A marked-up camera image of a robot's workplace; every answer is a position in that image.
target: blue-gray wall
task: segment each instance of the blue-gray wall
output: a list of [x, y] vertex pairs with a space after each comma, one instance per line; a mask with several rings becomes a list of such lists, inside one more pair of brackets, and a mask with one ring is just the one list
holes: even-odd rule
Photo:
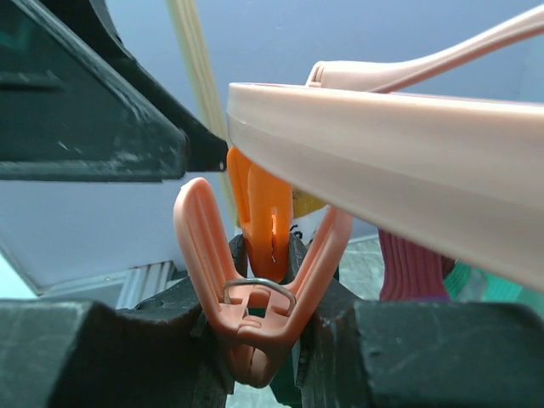
[[[201, 0], [198, 6], [225, 105], [229, 82], [303, 83], [317, 60], [416, 58], [539, 3]], [[165, 3], [109, 0], [108, 4], [127, 47], [196, 111]], [[523, 42], [503, 49], [411, 91], [535, 99], [536, 94], [544, 94], [544, 51], [542, 42], [535, 44]], [[218, 185], [214, 177], [211, 180]], [[172, 204], [179, 185], [0, 183], [0, 242], [15, 266], [39, 285], [171, 258], [180, 262], [172, 227]], [[233, 228], [228, 224], [230, 233]], [[364, 224], [359, 228], [368, 232]]]

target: orange clothespin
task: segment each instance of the orange clothespin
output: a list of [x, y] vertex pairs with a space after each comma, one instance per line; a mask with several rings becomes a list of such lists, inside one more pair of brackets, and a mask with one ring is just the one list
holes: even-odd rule
[[[173, 218], [191, 282], [231, 374], [239, 383], [265, 387], [325, 293], [348, 245], [353, 217], [330, 208], [294, 281], [284, 286], [236, 272], [204, 178], [182, 187]], [[265, 309], [265, 315], [248, 315], [248, 308]]]
[[280, 282], [289, 264], [292, 187], [235, 147], [227, 155], [227, 171], [252, 272]]

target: pink clothespin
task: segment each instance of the pink clothespin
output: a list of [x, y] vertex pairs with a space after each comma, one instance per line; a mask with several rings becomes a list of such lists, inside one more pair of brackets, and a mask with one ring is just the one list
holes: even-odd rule
[[[353, 217], [330, 208], [295, 280], [284, 286], [236, 272], [204, 178], [181, 188], [173, 219], [191, 282], [231, 374], [239, 383], [265, 387], [325, 293], [348, 245]], [[266, 309], [265, 316], [248, 315], [248, 308]]]

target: floor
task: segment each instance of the floor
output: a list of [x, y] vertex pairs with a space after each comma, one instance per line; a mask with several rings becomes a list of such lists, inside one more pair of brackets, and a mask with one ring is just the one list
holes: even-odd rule
[[[349, 243], [340, 262], [340, 282], [363, 299], [378, 299], [383, 283], [383, 258], [377, 236]], [[236, 384], [227, 398], [227, 408], [275, 408], [278, 404], [270, 387], [255, 389]]]

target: pink fabric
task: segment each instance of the pink fabric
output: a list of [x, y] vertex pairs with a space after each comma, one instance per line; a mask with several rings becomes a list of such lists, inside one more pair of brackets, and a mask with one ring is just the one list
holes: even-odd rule
[[385, 264], [381, 300], [448, 297], [444, 275], [453, 260], [382, 230], [379, 239]]

